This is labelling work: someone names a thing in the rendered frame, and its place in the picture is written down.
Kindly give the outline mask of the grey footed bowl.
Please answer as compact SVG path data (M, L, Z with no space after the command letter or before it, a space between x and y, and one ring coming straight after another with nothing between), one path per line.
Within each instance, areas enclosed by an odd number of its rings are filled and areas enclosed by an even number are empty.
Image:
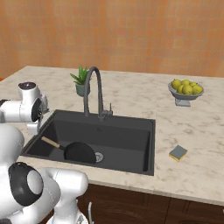
M179 94L177 90L172 87L171 83L168 84L168 89L175 98L175 105L180 107L190 107L190 101L194 101L204 94L204 92L200 94Z

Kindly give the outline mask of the dark grey sink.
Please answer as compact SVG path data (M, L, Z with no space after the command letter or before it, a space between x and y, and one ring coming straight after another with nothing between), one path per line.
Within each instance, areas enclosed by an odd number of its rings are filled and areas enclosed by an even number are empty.
M89 145L97 153L94 167L152 176L155 157L154 119L55 110L24 147L22 155L65 162L63 151L45 143L42 137L67 146L72 142Z

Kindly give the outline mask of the dark brown cupboard door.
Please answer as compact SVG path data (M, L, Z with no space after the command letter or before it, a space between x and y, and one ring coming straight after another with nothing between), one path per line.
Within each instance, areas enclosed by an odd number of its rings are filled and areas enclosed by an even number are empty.
M224 206L171 199L165 224L224 224Z
M94 224L165 224L170 199L101 185L89 185L78 198L80 210L88 213L92 202Z

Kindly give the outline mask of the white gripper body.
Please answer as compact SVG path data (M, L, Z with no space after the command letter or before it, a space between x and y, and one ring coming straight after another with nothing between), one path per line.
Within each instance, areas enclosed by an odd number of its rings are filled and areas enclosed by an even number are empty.
M39 133L40 121L29 122L26 126L30 135L37 135Z

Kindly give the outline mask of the green plant in grey pot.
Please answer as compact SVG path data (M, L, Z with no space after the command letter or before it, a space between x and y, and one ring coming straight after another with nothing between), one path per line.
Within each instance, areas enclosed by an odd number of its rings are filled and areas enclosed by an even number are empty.
M76 93L78 96L84 96L84 88L85 88L85 81L88 75L88 68L83 68L79 66L79 74L75 75L71 73L71 77L73 78L73 82L75 83Z

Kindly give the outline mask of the dark grey curved tap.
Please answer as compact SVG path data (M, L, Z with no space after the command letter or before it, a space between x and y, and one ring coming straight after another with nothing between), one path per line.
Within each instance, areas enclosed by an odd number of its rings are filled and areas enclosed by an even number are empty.
M84 116L89 117L89 108L88 108L88 88L89 88L89 82L90 78L92 76L92 73L96 73L97 78L97 87L98 87L98 118L102 122L105 119L105 116L112 116L113 111L105 110L103 108L103 97L102 97L102 79L99 69L96 66L92 66L88 72L87 72L87 78L84 85Z

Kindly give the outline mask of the grey and yellow sponge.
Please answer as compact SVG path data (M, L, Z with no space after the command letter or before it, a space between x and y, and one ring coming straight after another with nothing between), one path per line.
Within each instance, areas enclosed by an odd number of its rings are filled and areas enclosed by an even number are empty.
M173 150L170 151L169 156L176 161L179 161L186 153L187 149L177 145Z

